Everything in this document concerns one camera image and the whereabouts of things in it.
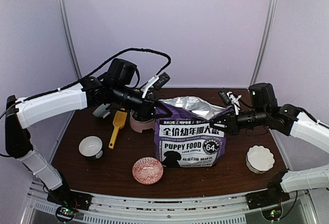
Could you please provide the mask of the right aluminium frame post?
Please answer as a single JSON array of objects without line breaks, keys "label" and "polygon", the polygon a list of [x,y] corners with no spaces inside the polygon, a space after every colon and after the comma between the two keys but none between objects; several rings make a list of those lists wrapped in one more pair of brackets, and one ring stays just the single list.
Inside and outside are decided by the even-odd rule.
[{"label": "right aluminium frame post", "polygon": [[271,28],[273,25],[275,14],[276,14],[277,3],[278,3],[278,0],[269,0],[269,2],[268,2],[267,14],[266,14],[263,35],[262,35],[262,39],[261,39],[261,44],[259,47],[257,60],[255,63],[255,67],[254,67],[253,74],[252,74],[249,85],[255,84],[258,80],[258,77],[259,77],[259,74],[261,71],[261,67],[262,67],[262,63],[264,61],[266,48],[267,48],[267,45],[269,42]]}]

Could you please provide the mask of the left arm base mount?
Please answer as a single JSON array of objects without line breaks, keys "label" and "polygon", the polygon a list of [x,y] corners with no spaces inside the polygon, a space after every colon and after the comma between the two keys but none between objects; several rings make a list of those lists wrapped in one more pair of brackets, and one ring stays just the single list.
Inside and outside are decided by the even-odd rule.
[{"label": "left arm base mount", "polygon": [[70,222],[80,210],[87,211],[91,201],[90,194],[72,191],[65,200],[58,200],[60,206],[55,210],[55,217],[59,222]]}]

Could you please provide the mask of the purple puppy food bag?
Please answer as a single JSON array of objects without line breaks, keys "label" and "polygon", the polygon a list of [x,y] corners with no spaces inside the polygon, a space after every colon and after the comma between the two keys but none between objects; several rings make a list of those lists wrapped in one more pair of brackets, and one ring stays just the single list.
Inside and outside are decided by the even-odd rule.
[{"label": "purple puppy food bag", "polygon": [[231,111],[200,97],[162,99],[172,112],[155,121],[155,155],[165,167],[212,167],[225,153],[226,135],[210,120]]}]

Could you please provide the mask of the black white ceramic bowl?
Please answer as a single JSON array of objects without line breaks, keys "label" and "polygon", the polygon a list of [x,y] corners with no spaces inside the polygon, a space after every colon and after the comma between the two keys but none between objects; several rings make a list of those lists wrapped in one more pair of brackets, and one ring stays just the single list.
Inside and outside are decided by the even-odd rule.
[{"label": "black white ceramic bowl", "polygon": [[103,142],[97,136],[89,136],[80,142],[78,150],[86,160],[96,161],[103,155]]}]

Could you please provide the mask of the left aluminium frame post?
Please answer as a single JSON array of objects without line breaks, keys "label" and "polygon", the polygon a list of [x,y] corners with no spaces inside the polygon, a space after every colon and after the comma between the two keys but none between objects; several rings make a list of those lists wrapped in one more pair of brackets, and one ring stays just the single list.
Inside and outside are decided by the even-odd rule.
[{"label": "left aluminium frame post", "polygon": [[74,73],[77,79],[82,78],[81,69],[77,60],[76,51],[74,48],[74,43],[70,31],[69,19],[66,11],[65,0],[58,0],[58,5],[60,9],[61,21],[64,29],[65,41],[69,52],[69,57],[73,66]]}]

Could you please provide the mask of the yellow plastic scoop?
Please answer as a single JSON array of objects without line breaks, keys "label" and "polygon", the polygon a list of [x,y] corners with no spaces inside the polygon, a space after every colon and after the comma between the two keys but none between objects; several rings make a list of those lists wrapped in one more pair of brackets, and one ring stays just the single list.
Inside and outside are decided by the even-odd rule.
[{"label": "yellow plastic scoop", "polygon": [[125,109],[120,109],[115,113],[114,119],[113,119],[113,132],[109,141],[108,148],[109,149],[114,149],[116,139],[118,136],[118,133],[120,129],[122,129],[125,126],[126,123],[126,118],[127,118],[127,112]]}]

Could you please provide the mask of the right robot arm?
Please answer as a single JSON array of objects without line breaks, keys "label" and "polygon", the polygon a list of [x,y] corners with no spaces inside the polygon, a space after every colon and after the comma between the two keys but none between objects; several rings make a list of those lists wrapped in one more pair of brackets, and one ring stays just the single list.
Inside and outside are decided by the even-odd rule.
[{"label": "right robot arm", "polygon": [[[328,125],[315,119],[308,111],[291,104],[278,106],[270,83],[253,84],[248,88],[251,106],[241,110],[242,101],[234,94],[220,91],[222,102],[228,111],[210,120],[210,127],[230,135],[237,135],[242,129],[258,126],[276,130],[286,136],[304,140],[321,150],[328,152]],[[276,203],[283,192],[328,188],[328,165],[302,171],[282,171],[267,185],[264,200],[268,204]]]}]

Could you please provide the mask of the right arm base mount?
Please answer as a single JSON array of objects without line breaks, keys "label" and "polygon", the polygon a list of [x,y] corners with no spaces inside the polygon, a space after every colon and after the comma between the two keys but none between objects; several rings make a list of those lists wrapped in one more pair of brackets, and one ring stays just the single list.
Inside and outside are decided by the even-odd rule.
[{"label": "right arm base mount", "polygon": [[289,193],[264,190],[248,193],[246,200],[249,210],[261,209],[263,218],[273,223],[281,221],[292,211],[298,199],[298,191],[294,192],[294,197],[290,209],[286,212],[283,210],[283,202],[290,200]]}]

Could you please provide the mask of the aluminium frame post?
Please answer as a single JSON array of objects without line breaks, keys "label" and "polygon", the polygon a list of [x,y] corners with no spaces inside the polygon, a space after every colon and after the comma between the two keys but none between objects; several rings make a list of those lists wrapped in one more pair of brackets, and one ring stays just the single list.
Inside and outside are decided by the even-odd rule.
[{"label": "aluminium frame post", "polygon": [[259,77],[259,74],[261,71],[261,67],[262,67],[262,63],[264,61],[266,48],[267,48],[267,45],[269,42],[271,28],[273,25],[275,14],[276,14],[277,3],[278,3],[278,0],[269,0],[269,2],[268,2],[267,14],[266,14],[263,35],[262,35],[262,39],[261,39],[261,44],[259,47],[257,60],[255,63],[255,67],[254,67],[253,74],[252,74],[249,85],[255,84],[258,80],[258,77]]},{"label": "aluminium frame post", "polygon": [[65,41],[69,52],[69,57],[73,66],[74,73],[77,79],[82,78],[81,69],[77,60],[76,51],[74,48],[74,43],[70,31],[69,19],[66,11],[65,0],[58,0],[58,5],[60,9],[61,21],[64,29]]}]

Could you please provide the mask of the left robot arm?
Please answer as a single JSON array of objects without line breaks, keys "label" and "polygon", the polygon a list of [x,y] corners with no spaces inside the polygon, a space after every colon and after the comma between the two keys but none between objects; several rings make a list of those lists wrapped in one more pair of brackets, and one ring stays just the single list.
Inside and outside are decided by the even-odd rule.
[{"label": "left robot arm", "polygon": [[159,101],[147,98],[150,87],[161,89],[170,79],[165,72],[150,79],[142,92],[129,87],[137,66],[123,59],[114,59],[104,74],[86,77],[38,97],[9,96],[5,112],[5,149],[8,156],[23,163],[49,189],[62,205],[74,201],[64,176],[50,165],[30,142],[28,127],[51,117],[74,110],[115,103],[133,110],[140,117],[167,118],[172,112]]}]

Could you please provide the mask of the pink double pet feeder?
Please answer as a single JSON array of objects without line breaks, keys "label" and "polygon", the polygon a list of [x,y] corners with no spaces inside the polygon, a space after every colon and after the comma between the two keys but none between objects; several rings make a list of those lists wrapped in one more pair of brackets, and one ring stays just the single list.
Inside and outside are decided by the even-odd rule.
[{"label": "pink double pet feeder", "polygon": [[135,111],[130,113],[130,127],[137,133],[143,133],[145,130],[155,130],[155,119],[141,118]]}]

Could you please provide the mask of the front aluminium rail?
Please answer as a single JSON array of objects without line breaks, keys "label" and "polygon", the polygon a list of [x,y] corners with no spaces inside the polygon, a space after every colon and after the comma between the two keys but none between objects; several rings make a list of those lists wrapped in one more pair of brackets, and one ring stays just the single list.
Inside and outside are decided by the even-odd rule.
[{"label": "front aluminium rail", "polygon": [[21,223],[318,223],[310,197],[251,209],[246,195],[146,199],[95,194],[88,210],[70,210],[32,192]]}]

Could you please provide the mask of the light blue ceramic bowl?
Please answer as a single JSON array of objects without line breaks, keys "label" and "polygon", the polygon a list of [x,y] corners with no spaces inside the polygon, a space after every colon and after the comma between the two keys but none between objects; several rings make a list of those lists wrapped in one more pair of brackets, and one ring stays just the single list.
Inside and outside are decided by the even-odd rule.
[{"label": "light blue ceramic bowl", "polygon": [[93,116],[104,119],[111,113],[110,108],[111,104],[102,104],[94,110]]}]

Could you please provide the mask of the white scalloped ceramic bowl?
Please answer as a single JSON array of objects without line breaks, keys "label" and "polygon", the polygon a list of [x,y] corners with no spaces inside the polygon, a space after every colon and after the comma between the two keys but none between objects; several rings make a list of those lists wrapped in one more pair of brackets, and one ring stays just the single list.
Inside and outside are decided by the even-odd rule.
[{"label": "white scalloped ceramic bowl", "polygon": [[262,145],[250,147],[246,154],[246,165],[256,174],[264,174],[271,170],[275,164],[273,153]]}]

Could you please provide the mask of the red patterned ceramic dish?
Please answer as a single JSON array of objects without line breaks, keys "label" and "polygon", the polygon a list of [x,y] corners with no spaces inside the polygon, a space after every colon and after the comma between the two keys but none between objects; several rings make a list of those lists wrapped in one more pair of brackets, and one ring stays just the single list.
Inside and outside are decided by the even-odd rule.
[{"label": "red patterned ceramic dish", "polygon": [[157,183],[163,176],[163,166],[153,157],[143,157],[135,162],[132,167],[134,179],[144,185]]}]

